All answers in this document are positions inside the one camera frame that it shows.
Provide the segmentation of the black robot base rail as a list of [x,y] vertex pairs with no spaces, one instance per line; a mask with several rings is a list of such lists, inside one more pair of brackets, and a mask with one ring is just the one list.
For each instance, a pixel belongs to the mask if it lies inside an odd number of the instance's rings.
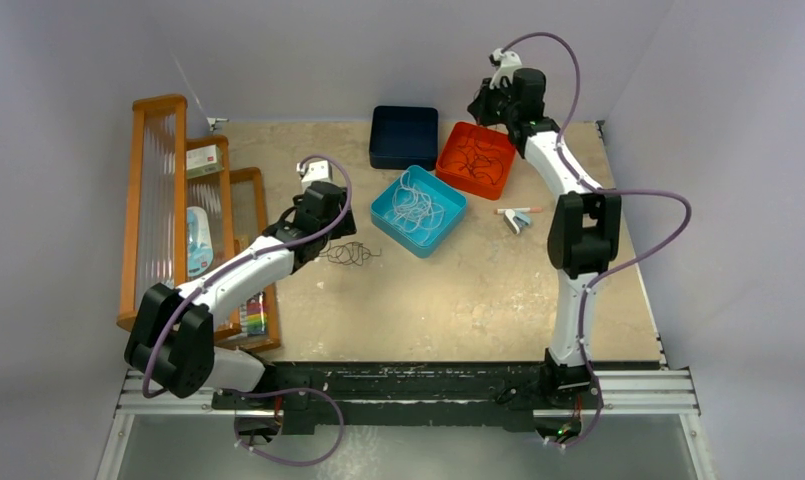
[[249,394],[222,391],[214,405],[278,419],[290,435],[320,425],[498,427],[545,439],[577,436],[601,389],[545,394],[543,361],[309,362],[271,365]]

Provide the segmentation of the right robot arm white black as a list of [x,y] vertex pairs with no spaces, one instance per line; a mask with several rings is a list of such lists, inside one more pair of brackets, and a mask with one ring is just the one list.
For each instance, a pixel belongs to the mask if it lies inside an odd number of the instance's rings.
[[555,327],[545,351],[539,392],[562,407],[594,385],[591,330],[598,281],[619,253],[621,199],[605,194],[544,113],[545,75],[511,67],[484,80],[468,111],[481,126],[501,125],[517,153],[555,198],[547,255],[558,274]]

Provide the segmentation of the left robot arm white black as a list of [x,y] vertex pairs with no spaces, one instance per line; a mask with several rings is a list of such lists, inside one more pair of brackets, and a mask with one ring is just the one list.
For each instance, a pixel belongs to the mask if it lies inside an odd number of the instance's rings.
[[237,391],[253,409],[270,405],[276,382],[264,374],[264,362],[217,346],[215,324],[312,262],[329,241],[356,231],[347,188],[315,181],[239,255],[194,281],[147,289],[124,351],[125,362],[144,375],[145,397],[186,398],[214,388]]

